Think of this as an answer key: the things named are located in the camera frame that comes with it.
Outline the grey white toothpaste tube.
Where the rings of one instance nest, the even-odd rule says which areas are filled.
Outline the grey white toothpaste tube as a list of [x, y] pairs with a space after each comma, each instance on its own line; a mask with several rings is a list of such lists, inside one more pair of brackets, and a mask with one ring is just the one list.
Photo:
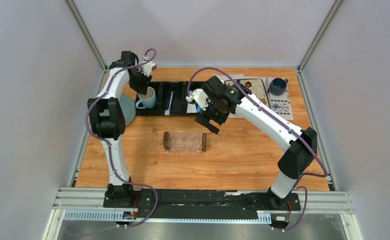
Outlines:
[[195, 102], [188, 102], [186, 112], [189, 114], [196, 114], [197, 111], [197, 104]]

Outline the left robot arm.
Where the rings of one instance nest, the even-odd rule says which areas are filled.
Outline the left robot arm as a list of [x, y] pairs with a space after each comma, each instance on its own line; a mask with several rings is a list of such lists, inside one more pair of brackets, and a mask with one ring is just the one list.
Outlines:
[[126, 121], [119, 99], [126, 85], [137, 93], [147, 93], [155, 67], [153, 58], [148, 54], [140, 60], [135, 53], [123, 51], [120, 59], [109, 66], [108, 77], [100, 93], [87, 101], [85, 125], [87, 131], [101, 141], [108, 164], [109, 183], [103, 203], [106, 208], [128, 208], [137, 202], [125, 164], [122, 140]]

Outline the light blue mug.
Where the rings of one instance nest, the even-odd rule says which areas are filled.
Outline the light blue mug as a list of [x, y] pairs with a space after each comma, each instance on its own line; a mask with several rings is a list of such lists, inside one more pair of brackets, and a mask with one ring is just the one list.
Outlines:
[[153, 109], [156, 106], [156, 93], [154, 88], [149, 86], [146, 94], [137, 94], [139, 100], [135, 103], [137, 109]]

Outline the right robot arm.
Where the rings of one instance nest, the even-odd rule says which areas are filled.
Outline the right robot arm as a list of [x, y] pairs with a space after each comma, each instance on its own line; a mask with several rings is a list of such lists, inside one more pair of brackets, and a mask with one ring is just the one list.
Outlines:
[[213, 76], [201, 88], [187, 93], [186, 100], [201, 108], [195, 121], [214, 134], [219, 129], [210, 122], [222, 125], [229, 114], [234, 114], [252, 123], [277, 144], [284, 154], [278, 161], [277, 178], [269, 188], [268, 203], [276, 210], [285, 206], [287, 196], [317, 156], [316, 131], [286, 121], [238, 81], [227, 85]]

